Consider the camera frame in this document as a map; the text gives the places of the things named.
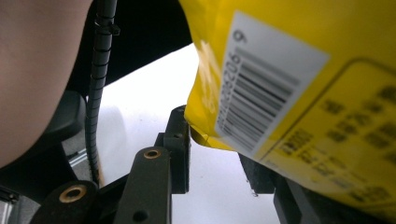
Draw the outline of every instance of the skin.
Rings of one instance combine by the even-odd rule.
[[[91,3],[0,1],[0,167],[26,152],[49,124]]]

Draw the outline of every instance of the barcode label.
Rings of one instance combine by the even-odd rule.
[[[328,58],[236,12],[224,54],[217,133],[234,149],[253,155]]]

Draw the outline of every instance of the white surface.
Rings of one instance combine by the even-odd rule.
[[[97,135],[104,185],[128,174],[135,153],[187,103],[197,66],[190,45],[105,88]],[[174,224],[279,223],[273,196],[252,194],[236,153],[192,142],[190,178],[190,192],[173,195]]]

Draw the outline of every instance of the black cable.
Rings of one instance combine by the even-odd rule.
[[[114,24],[117,0],[99,0],[95,19],[95,40],[93,45],[90,92],[88,94],[87,117],[85,119],[85,145],[92,181],[99,185],[96,130],[103,88],[106,83],[108,60],[113,35],[120,34]]]

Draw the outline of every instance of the yellow bag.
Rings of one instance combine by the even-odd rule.
[[[194,140],[396,223],[396,1],[181,4]]]

